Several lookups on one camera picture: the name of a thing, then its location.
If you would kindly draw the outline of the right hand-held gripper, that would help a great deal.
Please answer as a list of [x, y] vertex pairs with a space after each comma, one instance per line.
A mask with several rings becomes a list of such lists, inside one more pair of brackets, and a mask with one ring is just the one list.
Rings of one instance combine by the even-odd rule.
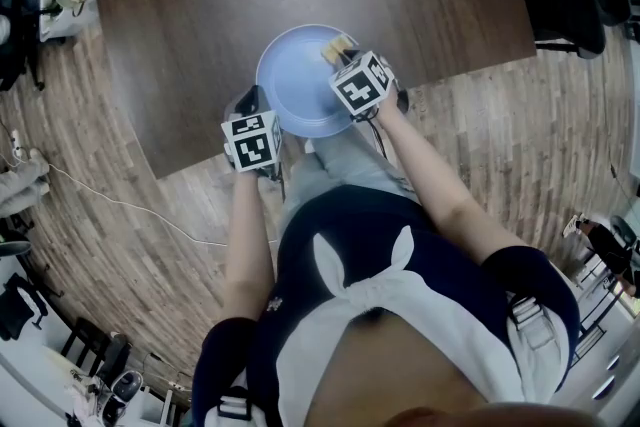
[[352, 116], [363, 115], [395, 91], [396, 105], [408, 110], [408, 95], [400, 87], [391, 65], [374, 51], [347, 48], [336, 58], [336, 72], [328, 83]]

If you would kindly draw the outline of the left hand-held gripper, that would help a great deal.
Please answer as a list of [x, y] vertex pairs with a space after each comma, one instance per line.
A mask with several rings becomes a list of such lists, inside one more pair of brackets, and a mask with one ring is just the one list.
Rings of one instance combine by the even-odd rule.
[[263, 169], [279, 162], [282, 131], [275, 111], [260, 85], [254, 85], [225, 108], [221, 125], [224, 149], [240, 172]]

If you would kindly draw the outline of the tan sponge piece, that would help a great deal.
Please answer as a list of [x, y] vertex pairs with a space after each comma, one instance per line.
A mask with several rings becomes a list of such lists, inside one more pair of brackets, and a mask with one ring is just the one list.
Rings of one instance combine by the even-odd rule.
[[322, 57], [331, 65], [335, 65], [346, 49], [353, 47], [351, 39], [345, 34], [340, 34], [331, 39], [321, 50]]

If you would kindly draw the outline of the big blue plate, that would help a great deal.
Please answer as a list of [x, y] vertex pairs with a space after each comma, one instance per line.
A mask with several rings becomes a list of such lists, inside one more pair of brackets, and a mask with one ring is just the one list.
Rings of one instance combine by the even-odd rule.
[[286, 30], [264, 50], [256, 69], [281, 128], [302, 138], [325, 138], [352, 124], [352, 115], [329, 86], [337, 70], [321, 55], [337, 28], [307, 24]]

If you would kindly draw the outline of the person's left forearm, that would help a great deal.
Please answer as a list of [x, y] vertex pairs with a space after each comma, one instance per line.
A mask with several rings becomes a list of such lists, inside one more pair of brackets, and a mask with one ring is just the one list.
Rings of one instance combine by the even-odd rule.
[[257, 320], [275, 284], [258, 175], [236, 175], [220, 318]]

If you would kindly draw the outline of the person's right forearm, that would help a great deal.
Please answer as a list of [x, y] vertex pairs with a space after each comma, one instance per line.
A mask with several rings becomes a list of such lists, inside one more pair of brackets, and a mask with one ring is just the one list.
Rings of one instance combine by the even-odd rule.
[[377, 118], [420, 204], [438, 232], [477, 264], [524, 242], [495, 221], [474, 199], [454, 169], [388, 98]]

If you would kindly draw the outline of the person's grey trousers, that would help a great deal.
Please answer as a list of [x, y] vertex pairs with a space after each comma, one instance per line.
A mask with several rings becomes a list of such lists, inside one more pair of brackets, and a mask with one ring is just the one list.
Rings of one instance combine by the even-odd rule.
[[313, 151], [302, 155], [291, 167], [280, 234], [307, 202], [342, 185], [419, 201], [409, 181], [376, 151], [359, 129], [350, 127], [330, 137], [312, 139], [310, 143]]

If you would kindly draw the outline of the person's torso in navy top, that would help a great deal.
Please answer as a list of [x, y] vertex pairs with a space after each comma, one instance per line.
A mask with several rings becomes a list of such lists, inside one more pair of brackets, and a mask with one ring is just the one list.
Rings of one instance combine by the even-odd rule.
[[224, 320], [205, 338], [194, 427], [218, 425], [231, 397], [244, 400], [244, 425], [303, 427], [346, 327], [376, 310], [411, 325], [490, 402], [548, 402], [579, 331], [574, 295], [541, 251], [509, 247], [476, 264], [417, 203], [340, 186], [287, 225], [260, 318]]

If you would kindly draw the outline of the black stool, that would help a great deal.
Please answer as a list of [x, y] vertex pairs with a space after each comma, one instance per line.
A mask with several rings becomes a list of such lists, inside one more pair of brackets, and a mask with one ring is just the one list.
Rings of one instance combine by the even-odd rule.
[[31, 243], [29, 241], [4, 241], [0, 242], [0, 259], [17, 257], [31, 251]]

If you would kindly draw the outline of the black wooden chair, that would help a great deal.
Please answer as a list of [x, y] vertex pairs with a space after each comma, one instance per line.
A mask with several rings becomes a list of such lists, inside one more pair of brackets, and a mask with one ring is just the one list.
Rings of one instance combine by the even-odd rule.
[[79, 356], [75, 360], [75, 365], [78, 368], [81, 368], [88, 354], [92, 352], [95, 357], [90, 367], [89, 375], [95, 376], [100, 364], [105, 359], [106, 351], [111, 341], [110, 337], [91, 321], [83, 317], [79, 317], [75, 325], [71, 328], [71, 333], [61, 350], [61, 355], [63, 357], [67, 357], [69, 355], [69, 352], [76, 341], [80, 341], [83, 346]]

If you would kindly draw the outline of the grey black handheld device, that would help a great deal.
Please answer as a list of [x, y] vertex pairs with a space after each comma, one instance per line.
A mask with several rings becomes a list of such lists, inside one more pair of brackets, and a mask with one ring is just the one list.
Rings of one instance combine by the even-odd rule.
[[113, 381], [98, 402], [98, 417], [105, 427], [115, 427], [142, 385], [143, 376], [136, 370], [126, 370]]

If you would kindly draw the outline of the white desk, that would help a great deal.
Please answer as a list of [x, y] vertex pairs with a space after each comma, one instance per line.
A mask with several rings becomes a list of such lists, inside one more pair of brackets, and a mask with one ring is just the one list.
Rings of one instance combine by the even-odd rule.
[[69, 379], [46, 352], [62, 351], [71, 329], [53, 311], [39, 327], [31, 321], [17, 340], [0, 340], [0, 424], [4, 427], [67, 427]]

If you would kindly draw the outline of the metal shelf rack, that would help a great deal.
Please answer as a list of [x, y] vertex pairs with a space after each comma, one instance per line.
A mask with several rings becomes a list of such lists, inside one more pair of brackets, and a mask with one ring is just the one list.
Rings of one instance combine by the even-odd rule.
[[573, 293], [580, 310], [578, 343], [571, 362], [577, 365], [604, 337], [605, 318], [620, 307], [633, 319], [640, 314], [640, 299], [623, 291], [614, 274], [594, 252], [588, 251], [582, 266], [571, 279]]

